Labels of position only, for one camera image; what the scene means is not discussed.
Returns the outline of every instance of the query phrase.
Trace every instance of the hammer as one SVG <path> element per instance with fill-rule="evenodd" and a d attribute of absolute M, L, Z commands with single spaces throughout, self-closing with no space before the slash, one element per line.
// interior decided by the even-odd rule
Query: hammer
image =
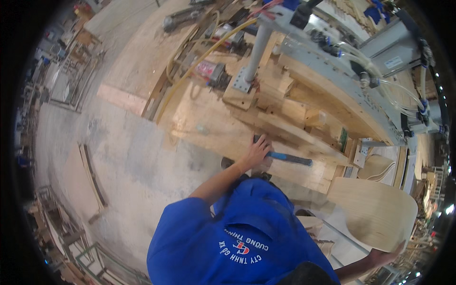
<path fill-rule="evenodd" d="M 260 135 L 254 135 L 254 143 L 256 143 L 259 139 Z M 281 161 L 287 161 L 287 162 L 294 162 L 294 163 L 300 163 L 306 166 L 312 166 L 312 159 L 308 158 L 302 158 L 302 157 L 297 157 L 294 155 L 288 155 L 285 153 L 280 153 L 280 152 L 273 152 L 270 151 L 266 154 L 266 156 L 270 156 L 275 159 L 279 159 Z"/>

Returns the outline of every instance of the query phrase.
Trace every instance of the machine label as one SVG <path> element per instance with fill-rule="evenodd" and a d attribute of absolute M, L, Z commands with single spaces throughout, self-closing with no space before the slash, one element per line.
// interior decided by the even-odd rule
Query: machine label
<path fill-rule="evenodd" d="M 400 57 L 393 57 L 385 62 L 386 67 L 389 69 L 392 69 L 400 64 L 402 64 L 402 60 L 400 59 Z"/>

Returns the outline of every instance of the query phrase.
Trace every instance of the ceiling light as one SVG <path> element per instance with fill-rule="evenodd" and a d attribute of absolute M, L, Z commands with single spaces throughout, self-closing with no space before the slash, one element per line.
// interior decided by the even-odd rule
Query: ceiling light
<path fill-rule="evenodd" d="M 449 206 L 448 208 L 446 208 L 445 213 L 446 213 L 447 215 L 449 215 L 449 214 L 453 213 L 454 209 L 455 209 L 455 204 L 451 204 L 451 206 Z"/>

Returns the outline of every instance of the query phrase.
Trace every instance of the printed company logo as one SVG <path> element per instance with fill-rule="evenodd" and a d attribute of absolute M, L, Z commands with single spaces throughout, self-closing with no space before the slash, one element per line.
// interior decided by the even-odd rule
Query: printed company logo
<path fill-rule="evenodd" d="M 248 247 L 246 247 L 242 241 L 237 240 L 237 242 L 238 242 L 238 245 L 233 244 L 233 247 L 238 249 L 237 254 L 248 254 L 250 249 Z"/>

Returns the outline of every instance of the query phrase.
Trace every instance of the metal bracket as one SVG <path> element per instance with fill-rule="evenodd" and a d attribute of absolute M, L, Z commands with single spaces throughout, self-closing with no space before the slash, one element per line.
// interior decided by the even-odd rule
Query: metal bracket
<path fill-rule="evenodd" d="M 248 93 L 250 91 L 250 87 L 252 87 L 252 83 L 247 82 L 244 79 L 246 70 L 247 68 L 245 66 L 241 67 L 232 86 L 232 88 L 244 93 Z"/>

